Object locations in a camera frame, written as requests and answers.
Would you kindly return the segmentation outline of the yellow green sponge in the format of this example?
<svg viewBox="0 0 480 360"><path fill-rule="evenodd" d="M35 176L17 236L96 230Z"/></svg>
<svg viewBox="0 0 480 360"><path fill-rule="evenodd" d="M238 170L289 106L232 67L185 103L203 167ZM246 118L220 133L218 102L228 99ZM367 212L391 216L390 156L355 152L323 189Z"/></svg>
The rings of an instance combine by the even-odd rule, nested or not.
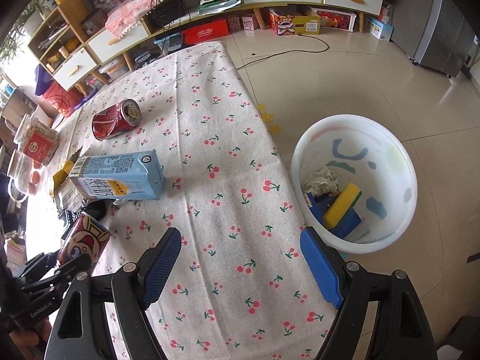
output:
<svg viewBox="0 0 480 360"><path fill-rule="evenodd" d="M362 192L356 184L349 183L323 214L324 227L328 230L334 229L345 214L356 204L361 194Z"/></svg>

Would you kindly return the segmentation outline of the blue biscuit box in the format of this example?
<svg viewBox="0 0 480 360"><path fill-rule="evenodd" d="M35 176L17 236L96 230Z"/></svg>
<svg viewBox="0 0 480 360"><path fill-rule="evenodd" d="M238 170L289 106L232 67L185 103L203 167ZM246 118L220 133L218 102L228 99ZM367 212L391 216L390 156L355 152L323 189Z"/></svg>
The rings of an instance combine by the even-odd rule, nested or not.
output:
<svg viewBox="0 0 480 360"><path fill-rule="evenodd" d="M343 191L336 195L324 193L320 196L307 193L305 197L314 219L333 235L345 239L362 222L353 208L360 195Z"/></svg>

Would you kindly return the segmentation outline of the white plastic trash bin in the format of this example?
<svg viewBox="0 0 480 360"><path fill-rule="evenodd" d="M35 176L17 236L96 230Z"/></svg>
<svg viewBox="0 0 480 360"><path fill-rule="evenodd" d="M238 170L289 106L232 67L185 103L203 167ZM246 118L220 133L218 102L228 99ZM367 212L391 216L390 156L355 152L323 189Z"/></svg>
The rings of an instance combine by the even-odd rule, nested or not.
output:
<svg viewBox="0 0 480 360"><path fill-rule="evenodd" d="M308 203L304 184L323 167L337 176L340 189L360 189L352 207L360 223L346 236L325 228ZM416 172L407 151L387 128L359 115L333 115L309 127L295 147L290 180L306 223L327 245L349 254L392 245L416 210Z"/></svg>

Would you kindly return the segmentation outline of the crumpled paper in bin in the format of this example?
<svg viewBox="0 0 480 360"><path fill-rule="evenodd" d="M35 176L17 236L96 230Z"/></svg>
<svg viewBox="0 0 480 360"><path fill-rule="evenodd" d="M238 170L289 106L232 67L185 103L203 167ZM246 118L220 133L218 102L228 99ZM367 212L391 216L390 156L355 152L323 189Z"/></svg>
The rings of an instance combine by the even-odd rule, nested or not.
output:
<svg viewBox="0 0 480 360"><path fill-rule="evenodd" d="M304 180L302 188L306 194L315 197L331 194L338 190L338 176L328 166L323 166Z"/></svg>

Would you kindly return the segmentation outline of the cherry print tablecloth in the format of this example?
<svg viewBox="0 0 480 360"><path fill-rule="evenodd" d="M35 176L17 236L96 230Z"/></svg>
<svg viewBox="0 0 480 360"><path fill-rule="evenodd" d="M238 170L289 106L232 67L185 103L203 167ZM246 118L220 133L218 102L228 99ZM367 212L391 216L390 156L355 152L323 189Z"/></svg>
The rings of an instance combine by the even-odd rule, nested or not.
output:
<svg viewBox="0 0 480 360"><path fill-rule="evenodd" d="M142 120L99 141L93 116L126 99ZM96 266L114 272L170 228L182 247L147 315L169 359L314 359L335 318L302 256L304 219L278 149L219 42L168 55L105 88L58 127L44 174L82 155L155 150L161 198L108 210Z"/></svg>

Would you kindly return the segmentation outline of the white crumpled wrapper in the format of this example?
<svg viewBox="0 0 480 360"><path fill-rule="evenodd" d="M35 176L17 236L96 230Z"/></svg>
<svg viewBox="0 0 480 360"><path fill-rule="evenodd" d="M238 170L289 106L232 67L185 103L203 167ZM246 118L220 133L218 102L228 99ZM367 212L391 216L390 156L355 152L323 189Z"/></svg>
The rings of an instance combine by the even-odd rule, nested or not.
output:
<svg viewBox="0 0 480 360"><path fill-rule="evenodd" d="M55 190L55 203L60 213L63 211L77 213L86 205L86 199L74 183L66 179L58 186L58 189Z"/></svg>

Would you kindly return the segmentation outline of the light blue milk carton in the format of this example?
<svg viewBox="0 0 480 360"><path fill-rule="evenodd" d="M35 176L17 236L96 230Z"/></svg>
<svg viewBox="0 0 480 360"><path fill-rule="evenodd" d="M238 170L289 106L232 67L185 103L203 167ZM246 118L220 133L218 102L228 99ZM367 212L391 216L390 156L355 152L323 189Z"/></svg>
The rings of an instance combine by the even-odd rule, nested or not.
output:
<svg viewBox="0 0 480 360"><path fill-rule="evenodd" d="M156 200L165 184L155 150L80 157L69 179L87 199Z"/></svg>

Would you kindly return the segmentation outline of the orange fruit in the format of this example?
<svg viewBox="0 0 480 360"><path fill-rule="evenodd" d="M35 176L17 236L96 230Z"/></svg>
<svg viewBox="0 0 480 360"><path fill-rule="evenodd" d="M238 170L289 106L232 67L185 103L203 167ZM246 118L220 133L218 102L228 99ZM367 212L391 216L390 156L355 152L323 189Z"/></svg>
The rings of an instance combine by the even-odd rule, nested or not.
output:
<svg viewBox="0 0 480 360"><path fill-rule="evenodd" d="M34 171L30 175L30 182L34 185L37 185L40 182L41 176L38 171Z"/></svg>

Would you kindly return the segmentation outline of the yellow snack wrapper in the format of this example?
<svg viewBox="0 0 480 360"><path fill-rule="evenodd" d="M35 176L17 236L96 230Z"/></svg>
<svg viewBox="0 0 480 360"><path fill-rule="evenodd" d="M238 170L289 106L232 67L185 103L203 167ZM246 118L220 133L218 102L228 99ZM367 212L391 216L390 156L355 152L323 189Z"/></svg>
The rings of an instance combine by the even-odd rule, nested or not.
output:
<svg viewBox="0 0 480 360"><path fill-rule="evenodd" d="M55 197L55 192L59 189L62 183L69 177L70 172L72 171L76 161L80 157L80 152L82 150L82 147L78 149L69 159L67 159L64 164L61 166L61 168L53 174L52 180L53 184L52 187L49 190L49 195L54 198Z"/></svg>

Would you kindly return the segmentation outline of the jar with red label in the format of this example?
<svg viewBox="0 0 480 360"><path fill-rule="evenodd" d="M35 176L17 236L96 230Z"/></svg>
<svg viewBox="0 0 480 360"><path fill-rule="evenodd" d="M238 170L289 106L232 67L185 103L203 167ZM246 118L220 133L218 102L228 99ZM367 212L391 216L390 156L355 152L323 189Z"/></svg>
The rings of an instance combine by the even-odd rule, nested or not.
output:
<svg viewBox="0 0 480 360"><path fill-rule="evenodd" d="M13 141L17 150L42 165L47 165L59 146L59 133L38 117L24 115Z"/></svg>

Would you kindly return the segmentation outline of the crushed red soda can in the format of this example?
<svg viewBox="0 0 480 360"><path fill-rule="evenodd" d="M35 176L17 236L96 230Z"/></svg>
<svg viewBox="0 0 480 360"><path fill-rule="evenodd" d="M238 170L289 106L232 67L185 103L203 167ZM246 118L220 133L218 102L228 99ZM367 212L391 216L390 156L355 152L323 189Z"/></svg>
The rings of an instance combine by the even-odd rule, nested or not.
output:
<svg viewBox="0 0 480 360"><path fill-rule="evenodd" d="M99 141L117 137L140 125L142 113L137 102L126 99L96 113L91 127Z"/></svg>

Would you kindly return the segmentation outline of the yellow cardboard box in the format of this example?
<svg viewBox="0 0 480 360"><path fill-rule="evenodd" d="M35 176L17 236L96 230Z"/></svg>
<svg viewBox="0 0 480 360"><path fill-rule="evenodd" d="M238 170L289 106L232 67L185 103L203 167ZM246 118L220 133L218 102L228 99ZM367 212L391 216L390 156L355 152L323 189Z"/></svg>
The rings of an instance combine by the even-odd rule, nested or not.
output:
<svg viewBox="0 0 480 360"><path fill-rule="evenodd" d="M301 16L293 18L295 35L318 35L320 33L320 16Z"/></svg>

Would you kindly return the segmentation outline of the grey refrigerator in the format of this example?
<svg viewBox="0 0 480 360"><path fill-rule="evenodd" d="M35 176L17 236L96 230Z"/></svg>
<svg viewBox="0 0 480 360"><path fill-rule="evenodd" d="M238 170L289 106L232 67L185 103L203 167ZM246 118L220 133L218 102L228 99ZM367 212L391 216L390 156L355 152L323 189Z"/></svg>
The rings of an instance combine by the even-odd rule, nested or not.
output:
<svg viewBox="0 0 480 360"><path fill-rule="evenodd" d="M456 77L474 32L452 0L389 0L393 41L414 64Z"/></svg>

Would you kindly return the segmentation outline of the red flat box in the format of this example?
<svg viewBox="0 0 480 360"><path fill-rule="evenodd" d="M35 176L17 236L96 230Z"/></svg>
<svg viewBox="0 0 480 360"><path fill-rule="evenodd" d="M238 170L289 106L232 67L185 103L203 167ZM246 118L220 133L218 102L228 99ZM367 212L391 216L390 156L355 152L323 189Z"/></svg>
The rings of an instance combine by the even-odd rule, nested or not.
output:
<svg viewBox="0 0 480 360"><path fill-rule="evenodd" d="M184 44L193 46L201 42L228 36L230 30L226 19L218 19L185 29L181 33Z"/></svg>

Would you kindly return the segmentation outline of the long TV cabinet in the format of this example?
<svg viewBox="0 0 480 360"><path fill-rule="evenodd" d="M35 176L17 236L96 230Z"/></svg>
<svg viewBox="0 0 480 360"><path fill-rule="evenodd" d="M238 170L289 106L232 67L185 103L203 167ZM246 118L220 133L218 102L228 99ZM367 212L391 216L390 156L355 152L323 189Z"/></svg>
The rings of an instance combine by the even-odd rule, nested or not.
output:
<svg viewBox="0 0 480 360"><path fill-rule="evenodd" d="M353 10L364 16L380 14L383 0L166 0L141 18L120 40L105 29L107 14L126 0L54 0L56 6L32 34L28 48L47 74L64 89L80 86L88 75L143 41L182 30L236 11L252 10L258 22L261 9L289 4Z"/></svg>

